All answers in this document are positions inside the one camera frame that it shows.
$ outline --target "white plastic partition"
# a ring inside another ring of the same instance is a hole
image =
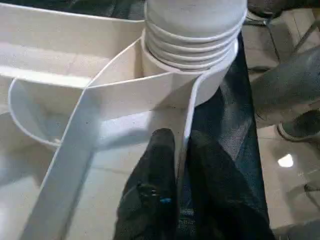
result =
[[[0,239],[17,240],[37,201],[53,153],[13,122],[8,107],[11,82],[12,78],[0,76]]]
[[[28,136],[58,147],[82,89],[13,80],[8,95],[11,116]]]
[[[157,129],[174,134],[180,184],[194,108],[216,92],[238,43],[215,69],[182,72],[138,39],[143,21],[0,3],[2,18],[0,204],[8,227],[0,239],[112,239],[123,187]]]
[[[144,21],[4,3],[0,22],[1,75],[82,88],[144,27]]]

